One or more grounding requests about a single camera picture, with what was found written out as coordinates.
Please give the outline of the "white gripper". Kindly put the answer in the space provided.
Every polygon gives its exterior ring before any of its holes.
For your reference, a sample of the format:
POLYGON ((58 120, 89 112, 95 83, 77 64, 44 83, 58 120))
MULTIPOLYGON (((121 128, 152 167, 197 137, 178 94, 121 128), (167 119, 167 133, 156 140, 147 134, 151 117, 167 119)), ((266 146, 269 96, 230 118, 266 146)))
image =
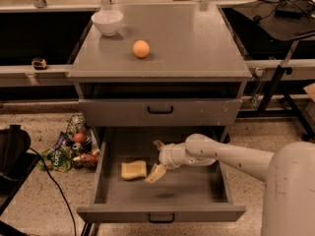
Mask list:
POLYGON ((145 179, 147 183, 154 183, 159 180, 167 169, 176 169, 182 165, 194 165, 196 158, 186 151, 186 145, 181 144, 168 144, 165 145, 162 141, 153 141, 153 144, 159 150, 158 160, 161 164, 155 164, 151 173, 145 179))

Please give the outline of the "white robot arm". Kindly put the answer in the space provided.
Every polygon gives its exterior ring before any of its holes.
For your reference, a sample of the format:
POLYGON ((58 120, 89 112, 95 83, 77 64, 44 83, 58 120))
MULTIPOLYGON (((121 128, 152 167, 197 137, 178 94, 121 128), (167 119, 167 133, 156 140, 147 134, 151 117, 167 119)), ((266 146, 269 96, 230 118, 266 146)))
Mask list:
POLYGON ((315 236, 315 145, 295 142, 277 152, 219 143, 192 134, 181 144, 156 141, 158 163, 146 178, 159 180, 182 165, 222 162, 265 183, 261 236, 315 236))

